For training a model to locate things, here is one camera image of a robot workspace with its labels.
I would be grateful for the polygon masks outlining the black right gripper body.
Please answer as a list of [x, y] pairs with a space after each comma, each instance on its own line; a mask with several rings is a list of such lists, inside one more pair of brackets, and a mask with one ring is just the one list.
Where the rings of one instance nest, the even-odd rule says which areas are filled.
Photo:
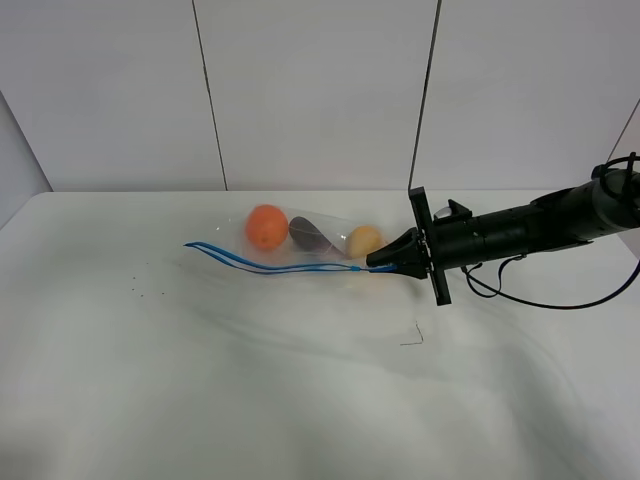
[[438, 306], [452, 303], [446, 270], [482, 261], [484, 240], [474, 229], [476, 219], [435, 224], [423, 187], [409, 191], [409, 200], [420, 235], [421, 263], [430, 274]]

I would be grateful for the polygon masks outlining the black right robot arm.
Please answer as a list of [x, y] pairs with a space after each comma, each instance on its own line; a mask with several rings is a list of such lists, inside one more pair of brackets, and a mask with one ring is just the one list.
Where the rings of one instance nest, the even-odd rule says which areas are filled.
[[460, 269], [478, 296], [502, 296], [473, 276], [484, 263], [503, 266], [527, 256], [576, 248], [639, 226], [639, 174], [632, 158], [594, 168], [589, 182], [539, 197], [530, 203], [475, 216], [460, 203], [449, 215], [431, 214], [423, 188], [409, 193], [416, 224], [387, 246], [367, 255], [373, 271], [430, 279], [436, 303], [451, 302], [445, 273]]

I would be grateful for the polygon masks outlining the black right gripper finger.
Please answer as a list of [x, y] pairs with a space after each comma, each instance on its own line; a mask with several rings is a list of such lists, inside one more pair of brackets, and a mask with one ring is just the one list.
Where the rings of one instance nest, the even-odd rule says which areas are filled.
[[421, 264], [394, 264], [377, 266], [370, 268], [371, 273], [390, 273], [403, 275], [418, 280], [423, 280], [428, 277], [428, 269]]
[[416, 228], [410, 228], [393, 242], [366, 257], [368, 266], [420, 264], [422, 252], [420, 235]]

